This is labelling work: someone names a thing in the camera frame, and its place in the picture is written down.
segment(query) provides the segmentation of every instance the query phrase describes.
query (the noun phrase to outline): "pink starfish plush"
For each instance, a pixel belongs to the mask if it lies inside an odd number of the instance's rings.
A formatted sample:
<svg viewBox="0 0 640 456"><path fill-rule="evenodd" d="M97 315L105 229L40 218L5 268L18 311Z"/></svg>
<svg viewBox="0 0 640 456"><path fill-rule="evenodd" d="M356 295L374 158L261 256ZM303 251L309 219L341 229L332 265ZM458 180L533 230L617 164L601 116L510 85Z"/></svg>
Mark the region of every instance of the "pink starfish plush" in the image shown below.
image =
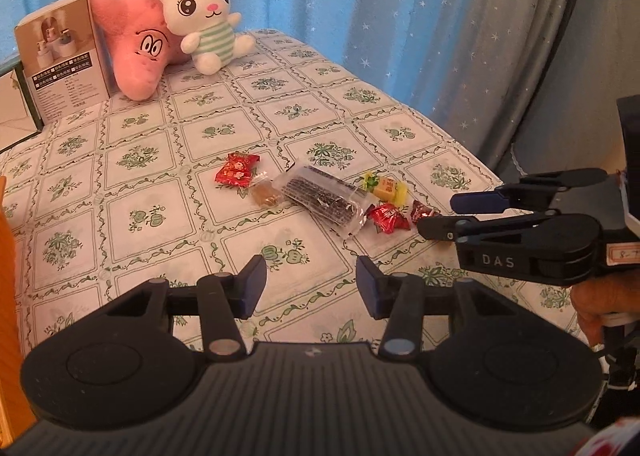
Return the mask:
<svg viewBox="0 0 640 456"><path fill-rule="evenodd" d="M158 0L90 0L95 22L102 28L121 91L131 100L151 97L164 68L189 56L181 37L169 32Z"/></svg>

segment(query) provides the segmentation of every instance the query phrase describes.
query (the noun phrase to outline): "yellow candy wrapper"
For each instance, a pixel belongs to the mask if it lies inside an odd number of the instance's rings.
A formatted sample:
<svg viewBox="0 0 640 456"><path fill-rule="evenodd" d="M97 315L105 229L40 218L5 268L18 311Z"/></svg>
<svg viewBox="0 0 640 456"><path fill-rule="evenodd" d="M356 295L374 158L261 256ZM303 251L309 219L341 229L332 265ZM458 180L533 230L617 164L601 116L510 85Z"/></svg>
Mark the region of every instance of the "yellow candy wrapper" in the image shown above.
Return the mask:
<svg viewBox="0 0 640 456"><path fill-rule="evenodd" d="M405 183L392 178L367 172L362 181L362 188L367 192L371 192L376 198L392 203L398 208L402 207L406 202L408 187Z"/></svg>

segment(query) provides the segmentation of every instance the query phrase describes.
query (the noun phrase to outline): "finger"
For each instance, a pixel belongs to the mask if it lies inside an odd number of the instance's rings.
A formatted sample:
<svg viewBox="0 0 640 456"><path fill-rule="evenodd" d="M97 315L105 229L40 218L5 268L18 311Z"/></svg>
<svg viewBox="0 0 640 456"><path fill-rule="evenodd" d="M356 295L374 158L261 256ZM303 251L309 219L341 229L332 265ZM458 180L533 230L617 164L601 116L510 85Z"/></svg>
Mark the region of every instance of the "finger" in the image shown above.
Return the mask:
<svg viewBox="0 0 640 456"><path fill-rule="evenodd" d="M578 314L578 326L582 333L589 341L589 346L595 346L596 344L602 344L602 321L600 318L585 319Z"/></svg>
<svg viewBox="0 0 640 456"><path fill-rule="evenodd" d="M640 271L617 272L576 284L571 288L571 300L584 317L637 312L640 310Z"/></svg>

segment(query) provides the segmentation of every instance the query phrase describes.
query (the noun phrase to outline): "plush bunny toy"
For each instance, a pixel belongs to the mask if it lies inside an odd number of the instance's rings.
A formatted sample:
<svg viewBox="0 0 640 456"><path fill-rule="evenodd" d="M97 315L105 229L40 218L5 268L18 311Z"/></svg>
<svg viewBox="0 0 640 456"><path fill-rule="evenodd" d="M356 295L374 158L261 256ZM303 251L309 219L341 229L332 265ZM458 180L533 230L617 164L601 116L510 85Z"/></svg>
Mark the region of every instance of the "plush bunny toy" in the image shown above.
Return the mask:
<svg viewBox="0 0 640 456"><path fill-rule="evenodd" d="M240 14L229 13L229 0L160 0L167 28L183 35L180 47L190 53L196 69L213 75L255 46L250 35L235 35Z"/></svg>

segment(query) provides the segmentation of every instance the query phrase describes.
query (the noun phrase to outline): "cardboard box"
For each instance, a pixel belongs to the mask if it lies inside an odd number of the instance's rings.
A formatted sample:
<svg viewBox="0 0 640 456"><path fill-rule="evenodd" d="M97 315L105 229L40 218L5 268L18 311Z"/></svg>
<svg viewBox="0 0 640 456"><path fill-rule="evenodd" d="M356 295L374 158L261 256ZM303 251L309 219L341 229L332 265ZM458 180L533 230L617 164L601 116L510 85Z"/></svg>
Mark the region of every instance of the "cardboard box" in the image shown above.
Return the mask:
<svg viewBox="0 0 640 456"><path fill-rule="evenodd" d="M15 40L45 124L109 98L90 0L60 0L29 14L15 27Z"/></svg>
<svg viewBox="0 0 640 456"><path fill-rule="evenodd" d="M0 65L0 100L0 152L3 152L42 130L42 120L17 57Z"/></svg>

